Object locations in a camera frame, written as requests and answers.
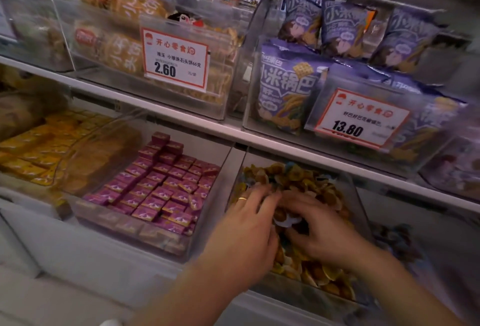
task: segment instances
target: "store shelf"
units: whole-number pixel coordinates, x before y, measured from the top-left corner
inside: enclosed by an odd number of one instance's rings
[[[321,166],[329,170],[350,173],[355,179],[363,181],[364,186],[369,189],[382,189],[384,191],[391,190],[402,195],[407,195],[413,199],[432,203],[441,202],[447,207],[458,207],[480,213],[480,204],[428,188],[421,179],[407,181],[404,178],[395,177],[385,172],[375,171],[369,167],[353,164],[352,162],[341,158],[327,156],[311,149],[292,145],[291,143],[274,139],[266,135],[245,131],[242,128],[241,120],[238,119],[227,117],[225,121],[218,122],[91,82],[50,72],[9,58],[0,57],[0,63],[57,80],[71,88],[89,94],[141,107],[156,113],[160,118],[166,119],[167,121],[194,128],[208,134],[216,135],[258,149],[267,150],[271,153],[283,154],[292,159],[301,159],[309,164]]]

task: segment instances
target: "price tag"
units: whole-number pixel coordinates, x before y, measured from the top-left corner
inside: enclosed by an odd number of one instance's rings
[[[409,110],[338,88],[315,131],[380,149],[409,116]]]
[[[210,52],[208,45],[142,27],[145,76],[207,91]]]
[[[10,24],[9,18],[5,14],[3,3],[0,1],[0,39],[7,40],[9,42],[17,42],[14,30]]]

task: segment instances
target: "hand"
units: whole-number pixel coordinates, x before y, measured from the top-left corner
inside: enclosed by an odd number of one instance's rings
[[[239,199],[229,208],[198,259],[202,269],[216,277],[212,287],[225,287],[232,298],[273,267],[279,238],[272,218],[282,195],[274,193],[262,202],[270,190],[270,186],[258,186],[243,194],[248,200]]]
[[[377,248],[350,228],[335,211],[308,195],[284,191],[279,203],[291,212],[301,215],[309,225],[309,235],[301,235],[293,228],[285,232],[290,241],[303,252],[328,265],[355,271],[363,259],[368,259]]]

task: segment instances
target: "white tile floor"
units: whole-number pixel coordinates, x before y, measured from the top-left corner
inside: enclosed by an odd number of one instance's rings
[[[1,326],[98,326],[132,315],[126,306],[49,275],[31,279],[0,266]]]

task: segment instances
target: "small box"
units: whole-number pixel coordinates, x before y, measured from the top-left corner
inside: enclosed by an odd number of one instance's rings
[[[180,155],[178,159],[181,161],[186,161],[189,164],[193,164],[196,160],[196,158],[194,158],[193,156],[188,156],[188,155]]]
[[[131,215],[141,220],[151,222],[158,215],[158,212],[146,206],[138,206],[138,208]]]
[[[188,193],[192,194],[194,193],[198,188],[198,185],[195,183],[189,182],[188,180],[184,180],[182,183],[178,185],[178,189]]]
[[[133,218],[125,218],[118,221],[115,228],[122,232],[127,232],[129,234],[137,234],[142,228],[143,224],[139,220],[134,220]]]
[[[149,175],[147,175],[147,179],[153,180],[153,182],[156,183],[157,186],[163,183],[167,176],[165,174],[161,174],[158,172],[150,172]]]
[[[185,210],[185,213],[191,216],[192,222],[197,222],[198,218],[200,217],[201,211],[194,211],[189,207]]]
[[[170,135],[164,134],[163,132],[155,132],[152,135],[152,142],[155,145],[165,145],[170,141]]]
[[[167,174],[172,169],[171,165],[158,162],[153,166],[153,170],[159,173]]]
[[[205,166],[210,165],[210,163],[208,163],[206,161],[203,161],[203,160],[196,159],[195,162],[193,163],[193,165],[198,166],[198,167],[203,169]]]
[[[117,179],[111,180],[110,182],[105,184],[105,187],[118,193],[127,192],[131,188],[128,184],[121,182]]]
[[[145,170],[150,170],[151,168],[153,168],[153,161],[152,160],[145,159],[145,158],[140,158],[140,157],[135,159],[135,161],[132,164],[137,165],[141,169],[145,169]]]
[[[189,170],[188,170],[189,173],[192,173],[192,174],[195,174],[196,176],[199,176],[201,177],[202,176],[202,169],[199,167],[199,166],[196,166],[196,165],[192,165]]]
[[[186,161],[182,161],[182,160],[179,160],[177,161],[174,165],[173,165],[175,168],[179,168],[179,169],[182,169],[182,170],[189,170],[189,168],[192,166],[191,163],[189,162],[186,162]]]
[[[204,207],[204,199],[198,194],[188,196],[189,207],[194,211],[200,211]]]
[[[183,232],[183,234],[185,236],[192,236],[194,234],[194,231],[195,231],[195,223],[192,222],[186,229],[185,231]]]
[[[181,155],[183,154],[183,144],[181,142],[168,141],[165,145],[165,150],[175,155]]]
[[[140,168],[138,165],[129,165],[127,169],[125,169],[127,173],[132,174],[137,178],[143,178],[147,175],[147,171],[145,169]]]
[[[166,202],[161,200],[153,195],[149,195],[145,200],[141,203],[141,206],[145,206],[151,208],[155,211],[160,211],[163,206],[165,206]]]
[[[177,159],[177,155],[172,154],[170,152],[161,153],[158,157],[158,160],[160,162],[168,165],[174,165],[176,159]]]
[[[173,195],[171,198],[172,201],[180,203],[181,205],[188,206],[189,205],[189,198],[188,194],[182,192],[181,190],[175,189],[173,191]]]
[[[197,190],[195,191],[194,194],[195,194],[196,196],[199,196],[201,199],[206,200],[206,199],[207,199],[208,192],[210,192],[208,189],[205,189],[205,188],[200,187],[199,189],[197,189]]]
[[[200,180],[200,177],[192,173],[185,173],[185,175],[183,176],[183,180],[188,180],[191,183],[197,184]]]
[[[106,187],[100,189],[97,193],[94,193],[94,195],[106,199],[110,204],[114,204],[122,196],[120,193],[114,192]]]
[[[168,218],[171,222],[188,227],[192,222],[192,215],[185,212],[175,211]]]
[[[133,187],[134,184],[138,181],[139,178],[134,176],[133,174],[130,174],[130,173],[127,173],[127,172],[121,172],[121,173],[117,174],[115,179]]]
[[[181,183],[182,181],[177,179],[177,178],[174,178],[174,177],[167,177],[165,179],[165,182],[163,182],[163,186],[164,187],[167,187],[167,188],[173,188],[173,189],[178,189],[179,187],[179,184]]]
[[[215,164],[209,164],[205,167],[202,168],[203,169],[203,176],[204,177],[211,177],[211,176],[218,176],[219,175],[219,172],[220,172],[220,167],[218,165],[215,165]]]
[[[146,188],[151,192],[157,187],[158,183],[152,179],[145,178],[145,179],[142,179],[140,182],[138,182],[137,185],[140,187]]]
[[[202,177],[198,181],[198,186],[210,190],[212,189],[213,182],[214,180],[212,178]]]
[[[112,211],[118,212],[120,214],[126,214],[126,215],[130,215],[133,211],[135,211],[134,207],[127,206],[122,202],[119,202],[114,206],[109,206],[108,208],[110,208]]]
[[[150,141],[146,146],[151,147],[152,149],[155,149],[155,150],[158,150],[158,151],[160,151],[164,147],[163,144],[162,145],[155,144],[153,141]]]
[[[180,211],[180,212],[184,212],[186,209],[185,206],[182,206],[181,204],[179,203],[176,203],[176,202],[173,202],[173,201],[168,201],[165,206],[163,206],[162,208],[162,212],[166,212],[168,214],[172,214],[174,213],[175,211]]]
[[[160,155],[160,150],[154,149],[152,147],[142,147],[138,150],[138,156],[150,161],[157,161]]]
[[[134,189],[132,189],[129,193],[134,194],[136,196],[145,198],[147,195],[149,195],[151,190],[148,190],[147,188],[143,188],[141,186],[136,186]]]
[[[84,199],[85,201],[97,204],[99,206],[106,206],[107,204],[109,204],[108,199],[97,196],[96,194],[91,194],[91,193],[84,195],[82,199]]]
[[[177,179],[182,179],[183,176],[184,176],[186,173],[187,173],[187,172],[184,171],[184,170],[182,170],[182,169],[173,167],[173,168],[168,172],[168,175],[171,176],[171,177],[177,178]]]
[[[175,222],[171,222],[166,220],[165,218],[160,218],[155,222],[155,226],[163,228],[164,230],[174,232],[176,234],[181,235],[185,231],[185,227]]]
[[[173,190],[165,187],[157,187],[153,190],[152,195],[166,202],[172,198]]]
[[[129,207],[132,207],[132,208],[137,208],[138,206],[140,206],[140,203],[143,202],[143,198],[140,197],[140,196],[136,196],[132,193],[127,193],[121,200],[120,200],[120,203],[126,205],[126,206],[129,206]]]

